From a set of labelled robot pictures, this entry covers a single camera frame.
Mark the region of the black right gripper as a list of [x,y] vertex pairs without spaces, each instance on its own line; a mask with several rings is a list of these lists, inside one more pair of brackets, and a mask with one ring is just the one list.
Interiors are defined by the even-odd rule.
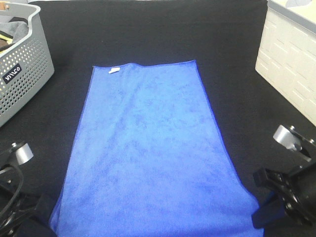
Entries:
[[260,168],[253,173],[253,179],[256,187],[267,188],[280,196],[270,197],[251,215],[254,228],[281,226],[287,221],[287,213],[301,225],[316,223],[315,161],[288,173]]

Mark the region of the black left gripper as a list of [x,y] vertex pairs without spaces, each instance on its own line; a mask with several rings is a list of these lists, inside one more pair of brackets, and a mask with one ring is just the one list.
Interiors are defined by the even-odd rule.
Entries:
[[24,175],[18,165],[8,163],[2,169],[14,170],[18,176],[18,184],[16,188],[7,183],[0,186],[0,189],[10,196],[7,204],[0,210],[0,235],[56,237],[49,224],[54,201],[47,195],[37,197],[22,192]]

